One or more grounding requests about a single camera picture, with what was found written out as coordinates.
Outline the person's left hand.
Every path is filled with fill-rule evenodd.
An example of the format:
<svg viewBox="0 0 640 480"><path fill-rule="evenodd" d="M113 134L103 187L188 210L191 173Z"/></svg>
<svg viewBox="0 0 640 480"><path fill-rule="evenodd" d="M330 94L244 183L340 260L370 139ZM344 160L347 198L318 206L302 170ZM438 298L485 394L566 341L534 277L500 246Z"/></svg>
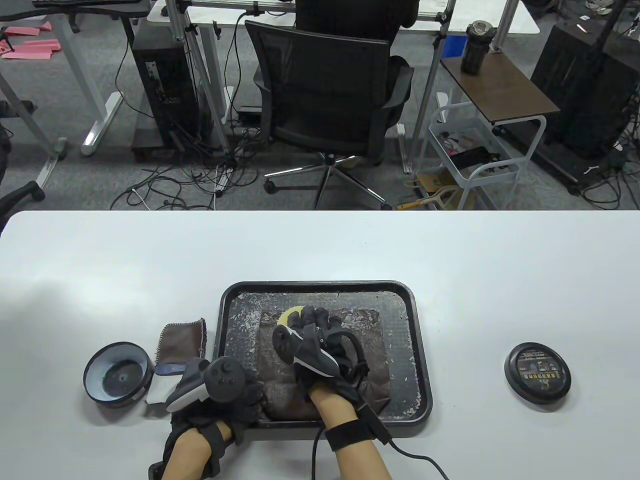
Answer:
<svg viewBox="0 0 640 480"><path fill-rule="evenodd" d="M234 441L243 441L245 430L259 419L264 384L249 382L238 398L231 402L215 402L211 398L186 406L171 414L171 432L166 446L174 446L186 432L194 430L201 435L211 451L222 450Z"/></svg>

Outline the person's right hand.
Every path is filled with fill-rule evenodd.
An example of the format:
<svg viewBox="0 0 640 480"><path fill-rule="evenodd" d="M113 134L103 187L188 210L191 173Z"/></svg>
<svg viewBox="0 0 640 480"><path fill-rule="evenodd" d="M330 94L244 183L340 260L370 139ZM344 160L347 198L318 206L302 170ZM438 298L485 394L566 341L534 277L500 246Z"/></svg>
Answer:
<svg viewBox="0 0 640 480"><path fill-rule="evenodd" d="M334 390L355 407L362 403L359 386L369 367L359 339L327 309L296 307L286 318L298 389L307 399L317 383Z"/></svg>

